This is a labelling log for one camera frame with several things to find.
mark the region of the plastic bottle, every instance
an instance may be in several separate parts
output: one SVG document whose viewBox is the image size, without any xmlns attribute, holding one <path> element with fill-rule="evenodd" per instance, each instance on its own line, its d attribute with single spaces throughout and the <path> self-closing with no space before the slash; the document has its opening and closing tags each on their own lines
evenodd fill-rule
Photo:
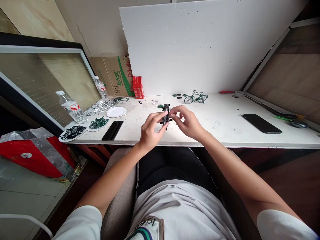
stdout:
<svg viewBox="0 0 320 240">
<path fill-rule="evenodd" d="M 94 79 L 95 79 L 95 84 L 96 84 L 96 87 L 100 93 L 101 98 L 102 99 L 108 98 L 107 90 L 106 90 L 106 87 L 104 86 L 103 82 L 100 81 L 98 76 L 95 76 Z"/>
<path fill-rule="evenodd" d="M 57 91 L 59 96 L 60 105 L 69 113 L 69 115 L 79 124 L 86 123 L 88 121 L 87 116 L 81 110 L 80 106 L 75 100 L 66 95 L 64 91 Z"/>
</svg>

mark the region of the green pen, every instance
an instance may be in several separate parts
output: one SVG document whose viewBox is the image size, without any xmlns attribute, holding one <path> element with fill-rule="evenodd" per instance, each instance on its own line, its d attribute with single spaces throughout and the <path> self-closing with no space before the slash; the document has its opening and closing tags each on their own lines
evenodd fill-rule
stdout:
<svg viewBox="0 0 320 240">
<path fill-rule="evenodd" d="M 284 118 L 284 117 L 280 117 L 280 116 L 273 116 L 274 118 L 279 118 L 288 122 L 291 122 L 293 119 L 289 119 L 289 118 Z"/>
</svg>

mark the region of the hand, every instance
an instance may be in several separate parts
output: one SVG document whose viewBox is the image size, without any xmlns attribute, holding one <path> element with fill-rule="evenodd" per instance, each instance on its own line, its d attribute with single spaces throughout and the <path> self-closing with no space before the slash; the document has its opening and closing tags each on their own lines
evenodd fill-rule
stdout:
<svg viewBox="0 0 320 240">
<path fill-rule="evenodd" d="M 207 132 L 201 126 L 194 113 L 183 105 L 172 108 L 169 114 L 185 135 L 195 139 L 198 142 L 200 141 L 201 137 Z"/>
<path fill-rule="evenodd" d="M 137 145 L 146 152 L 153 149 L 161 140 L 162 135 L 167 129 L 169 122 L 162 126 L 159 132 L 154 132 L 157 123 L 161 122 L 162 118 L 168 114 L 167 111 L 160 113 L 151 113 L 146 122 L 141 126 L 141 137 Z"/>
</svg>

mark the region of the white sleeve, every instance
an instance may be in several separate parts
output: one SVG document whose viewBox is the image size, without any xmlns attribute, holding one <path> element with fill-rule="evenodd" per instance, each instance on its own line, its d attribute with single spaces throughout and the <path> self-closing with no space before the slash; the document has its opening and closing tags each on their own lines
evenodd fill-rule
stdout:
<svg viewBox="0 0 320 240">
<path fill-rule="evenodd" d="M 257 227 L 262 240 L 316 240 L 317 234 L 304 222 L 278 210 L 263 210 L 258 214 Z"/>
<path fill-rule="evenodd" d="M 102 216 L 94 206 L 82 206 L 74 210 L 54 236 L 54 240 L 100 240 Z"/>
</svg>

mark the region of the black smartphone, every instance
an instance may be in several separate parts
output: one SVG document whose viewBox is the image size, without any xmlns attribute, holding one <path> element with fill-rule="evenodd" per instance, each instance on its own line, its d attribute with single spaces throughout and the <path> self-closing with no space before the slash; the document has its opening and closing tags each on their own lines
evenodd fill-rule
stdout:
<svg viewBox="0 0 320 240">
<path fill-rule="evenodd" d="M 119 132 L 119 129 L 122 124 L 123 124 L 123 121 L 114 121 L 109 127 L 106 134 L 102 137 L 102 141 L 113 141 L 117 133 Z"/>
<path fill-rule="evenodd" d="M 242 116 L 263 133 L 282 133 L 280 129 L 268 123 L 257 114 L 243 114 Z"/>
</svg>

